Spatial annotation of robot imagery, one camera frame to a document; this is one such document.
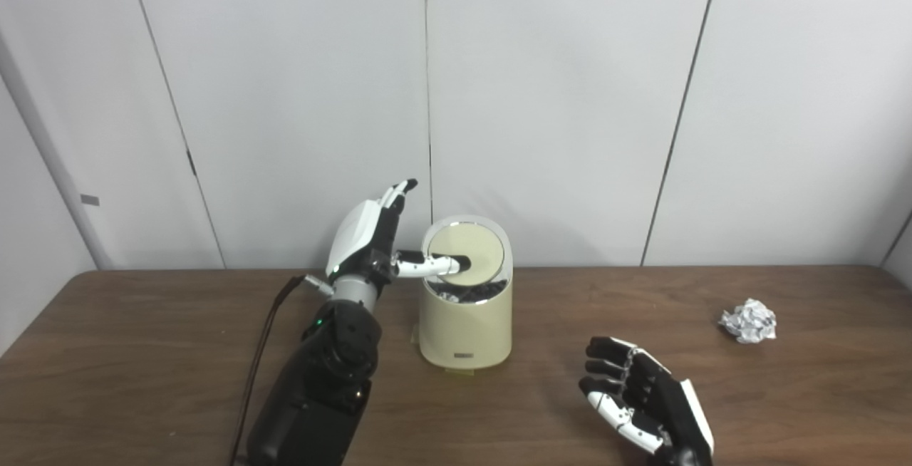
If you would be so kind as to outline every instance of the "prosthetic hand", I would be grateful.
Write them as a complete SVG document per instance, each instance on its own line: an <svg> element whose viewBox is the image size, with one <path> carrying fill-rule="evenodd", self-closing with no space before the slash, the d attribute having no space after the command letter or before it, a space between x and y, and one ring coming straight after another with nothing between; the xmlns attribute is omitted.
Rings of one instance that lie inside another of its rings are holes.
<svg viewBox="0 0 912 466"><path fill-rule="evenodd" d="M342 221L322 281L306 281L328 301L317 311L288 359L247 440L253 466L338 466L371 396L381 329L372 311L396 277L456 274L459 256L394 252L405 180L378 200L365 200Z"/></svg>
<svg viewBox="0 0 912 466"><path fill-rule="evenodd" d="M713 465L713 433L689 380L676 381L642 348L612 337L586 347L586 376L579 387L618 434L662 466Z"/></svg>

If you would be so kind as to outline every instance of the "wooden table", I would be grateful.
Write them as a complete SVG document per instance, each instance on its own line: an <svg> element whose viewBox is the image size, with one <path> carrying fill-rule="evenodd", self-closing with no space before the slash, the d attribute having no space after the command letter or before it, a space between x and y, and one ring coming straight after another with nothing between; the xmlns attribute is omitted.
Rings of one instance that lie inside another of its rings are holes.
<svg viewBox="0 0 912 466"><path fill-rule="evenodd" d="M292 271L105 271L75 278L0 359L0 464L222 465L271 298ZM867 267L528 269L514 351L475 376L410 343L420 285L387 288L380 366L346 466L635 465L576 387L592 335L690 376L717 465L912 464L912 294ZM779 339L716 326L747 297ZM253 414L319 305L280 311Z"/></svg>

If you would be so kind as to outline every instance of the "robotic finger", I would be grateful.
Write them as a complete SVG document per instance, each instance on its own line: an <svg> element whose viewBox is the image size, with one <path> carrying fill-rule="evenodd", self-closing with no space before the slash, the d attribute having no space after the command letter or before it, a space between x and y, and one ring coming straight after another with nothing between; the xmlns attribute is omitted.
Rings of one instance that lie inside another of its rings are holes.
<svg viewBox="0 0 912 466"><path fill-rule="evenodd" d="M589 403L618 433L659 464L711 466L713 434L689 380L678 382L634 343L593 337L579 382Z"/></svg>
<svg viewBox="0 0 912 466"><path fill-rule="evenodd" d="M587 376L580 380L579 387L599 416L625 439L650 454L663 445L658 421L626 404L620 395L623 385Z"/></svg>

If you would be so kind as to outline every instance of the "black fingertip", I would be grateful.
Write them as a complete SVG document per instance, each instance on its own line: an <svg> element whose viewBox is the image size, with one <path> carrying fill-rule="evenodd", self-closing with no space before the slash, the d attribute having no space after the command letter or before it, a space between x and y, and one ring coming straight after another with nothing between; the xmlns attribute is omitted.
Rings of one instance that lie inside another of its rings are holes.
<svg viewBox="0 0 912 466"><path fill-rule="evenodd" d="M599 382L596 379L591 378L591 376L584 376L579 379L579 388L583 391L583 394L586 397L589 396L589 393L593 391L601 391L599 389Z"/></svg>
<svg viewBox="0 0 912 466"><path fill-rule="evenodd" d="M450 258L455 259L459 264L459 271L467 271L469 268L472 268L472 260L469 259L469 256L450 256Z"/></svg>

